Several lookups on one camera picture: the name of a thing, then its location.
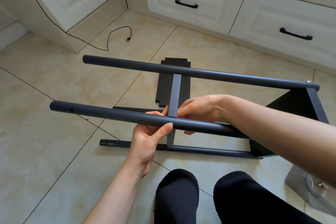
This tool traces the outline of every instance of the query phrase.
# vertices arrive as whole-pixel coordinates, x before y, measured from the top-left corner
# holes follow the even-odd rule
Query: black pants
[[[183,169],[170,171],[156,190],[154,224],[196,223],[198,200],[196,177]],[[222,223],[319,223],[242,171],[217,181],[213,201]]]

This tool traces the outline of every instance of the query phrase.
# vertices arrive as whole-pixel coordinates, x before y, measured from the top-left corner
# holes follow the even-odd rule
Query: cabinet handle
[[[185,4],[185,3],[181,3],[179,0],[175,0],[175,3],[178,4],[178,5],[184,5],[184,6],[187,6],[187,7],[194,8],[194,9],[196,9],[198,7],[198,5],[188,5],[188,4]]]
[[[298,38],[301,38],[301,39],[304,39],[304,40],[308,40],[308,41],[310,41],[310,40],[313,39],[313,37],[310,36],[310,35],[308,35],[308,36],[302,36],[302,35],[293,34],[291,32],[286,31],[285,28],[280,28],[280,32],[284,33],[286,35],[292,35],[292,36],[295,36],[295,37],[298,37]]]

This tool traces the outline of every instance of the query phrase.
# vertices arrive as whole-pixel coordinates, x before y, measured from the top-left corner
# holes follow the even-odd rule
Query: tile floor
[[[80,117],[49,110],[52,99],[112,107],[157,108],[158,74],[82,63],[84,54],[160,63],[187,58],[194,68],[314,81],[330,123],[336,125],[336,78],[313,69],[176,26],[136,12],[117,18],[79,54],[29,34],[0,52],[0,223],[80,223],[127,155],[127,149],[100,147],[99,140],[130,140],[134,124]],[[231,94],[266,105],[285,90],[191,79],[191,97]],[[177,131],[176,144],[249,150],[246,140]],[[264,187],[322,223],[336,218],[304,203],[284,184],[291,163],[281,157],[250,160],[157,152],[143,180],[129,223],[153,222],[155,188],[169,170],[184,168],[199,181],[198,223],[220,223],[213,186],[228,172],[243,170]]]

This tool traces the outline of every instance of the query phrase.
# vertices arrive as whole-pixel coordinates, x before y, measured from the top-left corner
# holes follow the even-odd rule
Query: baseboard
[[[69,29],[67,33],[89,43],[123,12],[121,0],[108,0]],[[78,52],[86,46],[86,43],[73,37],[72,41],[78,48]]]
[[[21,22],[14,22],[0,32],[0,51],[28,33],[29,30]]]
[[[303,59],[300,59],[300,58],[297,58],[297,57],[294,57],[294,56],[291,56],[291,55],[288,55],[288,54],[285,54],[285,53],[277,52],[275,50],[271,50],[271,49],[268,49],[268,48],[265,48],[265,47],[261,47],[261,46],[255,45],[253,43],[249,43],[249,42],[246,42],[246,41],[243,41],[243,40],[231,37],[231,36],[222,35],[222,34],[219,34],[219,33],[204,29],[204,28],[200,28],[200,27],[197,27],[197,26],[185,23],[185,22],[181,22],[181,21],[176,20],[176,19],[172,19],[172,18],[163,16],[163,15],[160,15],[160,14],[153,13],[153,12],[149,12],[147,10],[142,10],[142,9],[131,7],[131,6],[129,6],[129,10],[133,10],[133,11],[139,12],[141,14],[145,14],[145,15],[148,15],[148,16],[151,16],[151,17],[154,17],[154,18],[157,18],[157,19],[169,22],[169,23],[173,23],[173,24],[185,27],[185,28],[189,28],[191,30],[201,32],[203,34],[211,35],[211,36],[214,36],[214,37],[219,38],[219,39],[223,39],[223,40],[235,43],[235,44],[239,44],[239,45],[247,47],[249,49],[256,50],[258,52],[263,52],[263,53],[269,54],[271,56],[275,56],[275,57],[280,58],[280,59],[288,60],[288,61],[291,61],[293,63],[299,64],[299,65],[303,65],[303,66],[306,66],[306,67],[309,67],[309,68],[312,68],[312,69],[317,69],[317,70],[322,71],[324,73],[328,73],[332,76],[336,76],[336,70],[332,67],[327,67],[327,66],[316,64],[316,63],[313,63],[313,62],[310,62],[310,61],[307,61],[307,60],[303,60]]]

